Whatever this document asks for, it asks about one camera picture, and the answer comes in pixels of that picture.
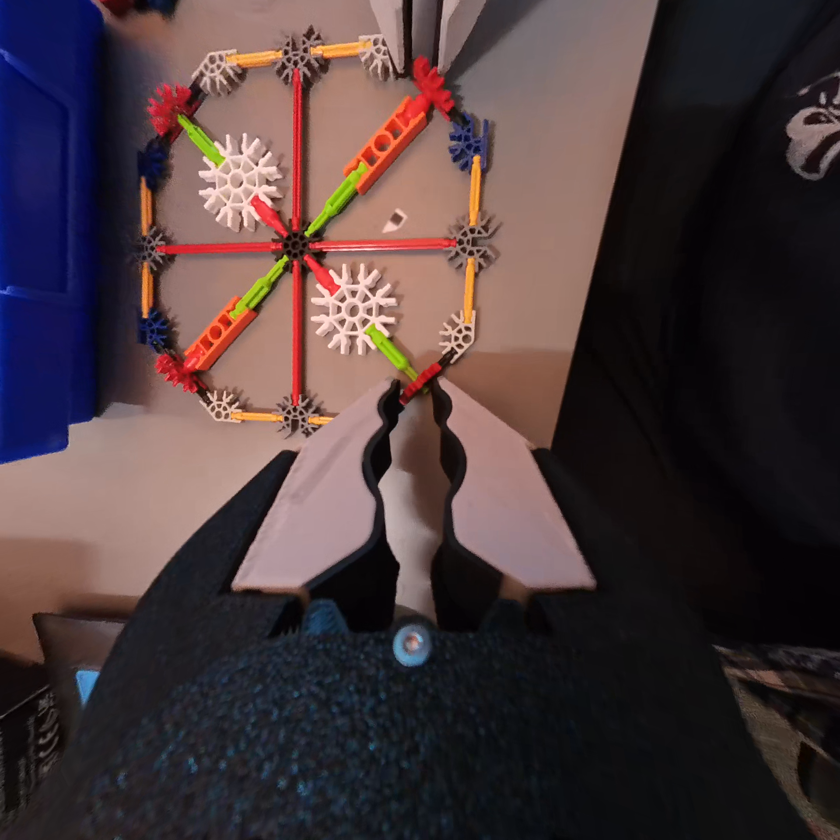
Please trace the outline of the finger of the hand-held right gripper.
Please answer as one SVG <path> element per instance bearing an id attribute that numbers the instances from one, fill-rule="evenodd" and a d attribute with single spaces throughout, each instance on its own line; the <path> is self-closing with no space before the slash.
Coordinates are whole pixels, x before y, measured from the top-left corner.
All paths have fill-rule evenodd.
<path id="1" fill-rule="evenodd" d="M 414 1 L 413 57 L 446 71 L 465 46 L 487 1 Z"/>
<path id="2" fill-rule="evenodd" d="M 409 73 L 412 58 L 412 1 L 370 1 L 396 73 Z"/>

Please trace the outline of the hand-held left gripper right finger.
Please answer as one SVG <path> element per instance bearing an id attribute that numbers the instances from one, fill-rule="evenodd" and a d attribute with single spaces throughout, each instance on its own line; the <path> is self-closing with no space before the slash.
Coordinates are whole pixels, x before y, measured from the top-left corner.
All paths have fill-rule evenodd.
<path id="1" fill-rule="evenodd" d="M 593 591 L 593 572 L 530 442 L 447 379 L 432 396 L 454 548 L 531 592 Z"/>

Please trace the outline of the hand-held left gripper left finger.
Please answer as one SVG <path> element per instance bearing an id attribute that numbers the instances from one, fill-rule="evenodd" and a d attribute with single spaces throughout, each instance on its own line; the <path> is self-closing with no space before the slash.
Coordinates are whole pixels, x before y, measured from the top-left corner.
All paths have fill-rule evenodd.
<path id="1" fill-rule="evenodd" d="M 294 593 L 327 580 L 384 533 L 401 383 L 384 379 L 300 448 L 233 579 L 234 592 Z"/>

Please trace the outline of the colourful spoked wheel model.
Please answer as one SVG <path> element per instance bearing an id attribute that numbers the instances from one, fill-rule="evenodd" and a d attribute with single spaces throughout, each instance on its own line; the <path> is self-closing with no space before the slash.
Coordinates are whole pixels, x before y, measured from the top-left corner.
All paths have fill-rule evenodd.
<path id="1" fill-rule="evenodd" d="M 404 352 L 392 341 L 396 325 L 392 310 L 397 299 L 376 269 L 360 265 L 341 271 L 322 262 L 327 254 L 372 254 L 434 251 L 446 253 L 448 262 L 465 274 L 461 309 L 452 314 L 440 332 L 442 355 L 437 361 L 449 366 L 462 358 L 477 337 L 476 279 L 496 258 L 490 241 L 494 221 L 484 213 L 481 187 L 489 164 L 490 123 L 458 108 L 445 76 L 424 56 L 413 59 L 409 78 L 416 93 L 405 97 L 363 149 L 343 168 L 342 181 L 312 220 L 302 213 L 303 102 L 304 93 L 320 79 L 334 60 L 358 58 L 363 68 L 384 81 L 396 74 L 384 36 L 361 35 L 342 44 L 326 43 L 309 27 L 300 36 L 287 37 L 278 49 L 240 52 L 222 49 L 207 53 L 192 74 L 191 83 L 161 85 L 149 99 L 148 114 L 154 136 L 138 154 L 140 235 L 136 259 L 140 265 L 140 341 L 155 354 L 155 369 L 170 384 L 197 397 L 205 412 L 221 424 L 275 424 L 287 435 L 309 436 L 329 424 L 305 390 L 305 278 L 314 279 L 317 295 L 311 303 L 318 312 L 311 317 L 317 335 L 329 339 L 329 348 L 343 355 L 355 348 L 382 354 L 408 379 L 419 374 Z M 276 157 L 259 138 L 244 134 L 225 142 L 213 140 L 196 121 L 208 97 L 231 93 L 249 70 L 271 68 L 292 95 L 292 152 L 290 162 L 290 217 L 280 214 L 278 183 L 283 174 Z M 432 111 L 450 125 L 448 155 L 469 175 L 468 213 L 448 228 L 444 237 L 366 240 L 325 239 L 325 228 L 368 193 L 387 169 L 426 129 Z M 172 243 L 155 222 L 154 196 L 168 175 L 172 146 L 188 139 L 202 154 L 199 171 L 205 186 L 199 192 L 206 211 L 216 223 L 233 232 L 255 232 L 264 225 L 274 235 L 265 242 L 243 244 Z M 274 263 L 247 291 L 232 297 L 185 350 L 175 347 L 170 323 L 155 304 L 156 281 L 177 256 L 270 255 Z M 285 275 L 291 278 L 291 393 L 273 411 L 251 411 L 235 392 L 212 390 L 203 381 L 226 351 L 256 320 L 265 299 Z"/>

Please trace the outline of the dark printed shirt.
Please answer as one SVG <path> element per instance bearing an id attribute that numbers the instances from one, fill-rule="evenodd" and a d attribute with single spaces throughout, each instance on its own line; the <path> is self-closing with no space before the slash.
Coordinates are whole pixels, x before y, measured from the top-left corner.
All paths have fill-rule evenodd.
<path id="1" fill-rule="evenodd" d="M 838 2 L 661 2 L 552 451 L 712 633 L 838 649 Z"/>

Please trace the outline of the grey chair seat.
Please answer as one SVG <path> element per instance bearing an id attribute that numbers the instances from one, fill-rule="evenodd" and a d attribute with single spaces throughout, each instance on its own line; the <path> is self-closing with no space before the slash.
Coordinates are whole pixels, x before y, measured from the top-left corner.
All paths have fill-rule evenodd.
<path id="1" fill-rule="evenodd" d="M 729 681 L 752 740 L 773 777 L 815 838 L 838 839 L 838 827 L 827 821 L 802 791 L 797 763 L 802 735 L 775 710 L 768 708 L 744 684 Z"/>

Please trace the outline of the black box with white print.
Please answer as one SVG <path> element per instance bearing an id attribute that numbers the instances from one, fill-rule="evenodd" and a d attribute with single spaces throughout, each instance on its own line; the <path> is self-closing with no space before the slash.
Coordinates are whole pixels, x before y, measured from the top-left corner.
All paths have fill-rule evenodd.
<path id="1" fill-rule="evenodd" d="M 2 700 L 1 824 L 20 817 L 63 750 L 56 696 L 48 685 Z"/>

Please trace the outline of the blue bin with toy pieces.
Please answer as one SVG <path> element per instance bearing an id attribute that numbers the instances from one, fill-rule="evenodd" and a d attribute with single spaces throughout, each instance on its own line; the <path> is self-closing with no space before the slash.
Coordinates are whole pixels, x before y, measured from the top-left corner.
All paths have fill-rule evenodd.
<path id="1" fill-rule="evenodd" d="M 1 3 L 1 461 L 96 411 L 99 69 L 89 1 Z"/>

